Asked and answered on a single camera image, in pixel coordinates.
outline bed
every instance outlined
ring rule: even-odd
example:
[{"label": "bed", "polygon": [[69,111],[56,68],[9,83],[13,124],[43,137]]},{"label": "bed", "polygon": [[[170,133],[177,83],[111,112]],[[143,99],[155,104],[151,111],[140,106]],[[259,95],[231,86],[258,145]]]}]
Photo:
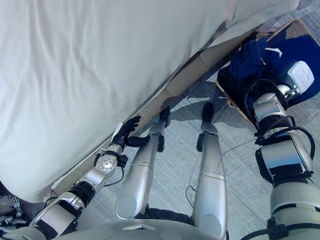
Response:
[{"label": "bed", "polygon": [[298,3],[1,0],[0,181],[30,203],[48,198],[119,122],[140,114],[143,127],[208,70],[212,49]]}]

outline gray carpet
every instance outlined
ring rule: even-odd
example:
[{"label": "gray carpet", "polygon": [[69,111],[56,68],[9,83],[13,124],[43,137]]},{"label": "gray carpet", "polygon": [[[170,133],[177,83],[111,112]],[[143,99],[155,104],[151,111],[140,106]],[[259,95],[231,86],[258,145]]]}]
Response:
[{"label": "gray carpet", "polygon": [[[260,29],[275,30],[294,19],[301,18],[320,40],[320,0],[302,1],[299,9],[286,16],[274,19]],[[212,101],[216,114],[215,126],[219,130],[221,150],[227,179],[228,231],[230,239],[240,239],[244,235],[266,227],[270,217],[270,194],[272,186],[259,174],[255,159],[258,148],[254,144],[254,128],[234,108],[227,106],[220,90],[214,82],[214,69],[193,84],[172,104],[171,125],[165,130],[165,150],[156,156],[155,173],[150,191],[149,204],[153,208],[168,209],[190,215],[185,190],[189,184],[196,185],[201,154],[196,151],[200,133],[201,111],[204,103]],[[297,126],[306,128],[316,142],[314,177],[320,186],[320,95],[288,110]],[[142,132],[147,134],[148,125]],[[126,148],[130,161],[137,149]],[[110,182],[121,177],[118,169]],[[101,225],[117,220],[115,202],[120,184],[103,189],[91,202],[80,218],[79,229]],[[193,192],[188,195],[193,199]]]}]

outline black cable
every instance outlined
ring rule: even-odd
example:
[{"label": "black cable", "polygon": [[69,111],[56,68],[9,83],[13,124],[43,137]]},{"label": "black cable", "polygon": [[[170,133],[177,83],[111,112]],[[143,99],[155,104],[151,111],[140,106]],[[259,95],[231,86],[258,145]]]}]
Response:
[{"label": "black cable", "polygon": [[120,182],[122,181],[122,179],[124,179],[124,176],[125,176],[125,171],[124,171],[124,168],[123,168],[123,167],[121,167],[121,171],[122,171],[122,177],[120,178],[120,180],[115,181],[115,182],[110,183],[110,184],[106,184],[106,185],[104,185],[103,187],[109,187],[109,186],[112,186],[112,185],[115,185],[115,184],[120,183]]},{"label": "black cable", "polygon": [[299,130],[301,132],[303,132],[309,139],[310,141],[310,158],[311,160],[314,159],[315,156],[315,151],[316,151],[316,144],[315,144],[315,140],[312,137],[312,135],[310,134],[310,132],[308,132],[306,129],[304,129],[303,127],[300,126],[292,126],[292,127],[288,127],[285,129],[282,129],[280,131],[275,132],[274,134],[272,134],[270,137],[268,137],[267,139],[269,140],[270,138],[276,138],[278,135],[280,134],[284,134],[286,132],[292,131],[292,130]]},{"label": "black cable", "polygon": [[251,87],[251,88],[248,88],[245,92],[245,95],[244,95],[244,108],[245,108],[245,111],[246,111],[246,115],[249,117],[249,121],[254,125],[254,127],[258,130],[259,127],[258,125],[256,124],[256,121],[254,119],[254,117],[251,115],[251,112],[250,112],[250,109],[248,107],[248,103],[247,103],[247,98],[248,98],[248,95],[249,95],[249,92],[252,90],[252,88],[255,86],[255,84]]},{"label": "black cable", "polygon": [[101,156],[101,153],[98,153],[98,154],[95,156],[95,159],[94,159],[94,162],[93,162],[93,166],[96,166],[97,161],[98,161],[98,159],[100,158],[100,156]]},{"label": "black cable", "polygon": [[283,96],[283,94],[280,92],[280,90],[278,89],[277,85],[273,81],[271,81],[269,79],[257,79],[255,81],[253,81],[251,83],[251,85],[245,91],[243,104],[244,104],[244,108],[245,108],[245,111],[246,111],[246,115],[249,117],[249,120],[252,122],[252,124],[255,126],[255,128],[257,130],[259,130],[259,126],[256,124],[256,121],[255,121],[254,117],[252,116],[252,114],[250,112],[250,109],[249,109],[248,103],[247,103],[247,98],[248,98],[249,93],[253,90],[253,87],[255,85],[257,85],[259,82],[269,83],[274,88],[274,94],[277,96],[278,100],[281,101],[281,104],[285,104],[286,106],[288,104],[286,99],[285,99],[285,97]]},{"label": "black cable", "polygon": [[55,199],[57,199],[57,198],[58,198],[57,196],[49,197],[49,198],[44,202],[44,207],[43,207],[43,209],[45,209],[45,208],[47,207],[47,204],[48,204],[49,201],[55,200]]},{"label": "black cable", "polygon": [[269,232],[268,229],[262,229],[262,230],[254,231],[254,232],[251,232],[248,235],[244,236],[243,238],[241,238],[241,240],[253,239],[255,237],[268,234],[268,232]]},{"label": "black cable", "polygon": [[189,184],[189,185],[186,187],[186,189],[185,189],[185,197],[186,197],[186,199],[188,200],[190,206],[191,206],[192,208],[194,208],[193,204],[191,203],[191,201],[189,200],[189,197],[188,197],[188,189],[189,189],[189,188],[191,188],[193,191],[196,191],[196,189],[195,189],[193,186],[191,186],[190,184]]},{"label": "black cable", "polygon": [[292,121],[292,127],[295,127],[295,126],[296,126],[296,121],[295,121],[295,119],[294,119],[293,116],[291,116],[291,115],[281,116],[280,119],[278,119],[277,121],[273,122],[270,126],[268,126],[268,128],[267,128],[266,130],[264,130],[262,133],[259,133],[256,142],[259,143],[259,142],[262,140],[262,138],[264,137],[264,135],[265,135],[268,131],[270,131],[271,129],[273,129],[277,124],[281,123],[281,122],[284,121],[285,119],[291,119],[291,121]]},{"label": "black cable", "polygon": [[[291,231],[291,230],[297,230],[297,229],[320,229],[320,224],[316,224],[316,223],[298,223],[298,224],[292,224],[292,225],[286,226],[286,230],[288,232]],[[251,232],[248,235],[246,235],[243,238],[241,238],[241,240],[250,240],[250,239],[253,239],[255,237],[258,237],[258,236],[261,236],[261,235],[265,235],[265,234],[269,234],[269,233],[272,233],[272,228],[262,229],[262,230]]]}]

